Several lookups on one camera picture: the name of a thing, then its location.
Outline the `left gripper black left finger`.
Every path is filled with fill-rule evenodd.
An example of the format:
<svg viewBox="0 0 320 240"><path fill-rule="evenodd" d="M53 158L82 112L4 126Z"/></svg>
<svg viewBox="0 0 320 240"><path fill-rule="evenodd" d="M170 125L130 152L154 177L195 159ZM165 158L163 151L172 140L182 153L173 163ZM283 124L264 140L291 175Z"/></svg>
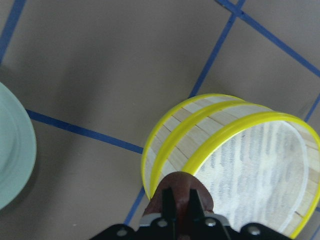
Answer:
<svg viewBox="0 0 320 240"><path fill-rule="evenodd" d="M162 191L162 212L161 216L171 222L177 220L176 202L171 187Z"/></svg>

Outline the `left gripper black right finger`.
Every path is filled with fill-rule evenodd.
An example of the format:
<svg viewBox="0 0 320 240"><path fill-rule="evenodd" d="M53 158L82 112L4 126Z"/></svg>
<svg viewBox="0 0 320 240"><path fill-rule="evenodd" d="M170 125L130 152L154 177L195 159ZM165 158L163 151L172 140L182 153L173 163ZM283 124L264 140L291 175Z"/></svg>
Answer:
<svg viewBox="0 0 320 240"><path fill-rule="evenodd" d="M201 220L205 217L203 206L196 189L189 191L187 213L190 220Z"/></svg>

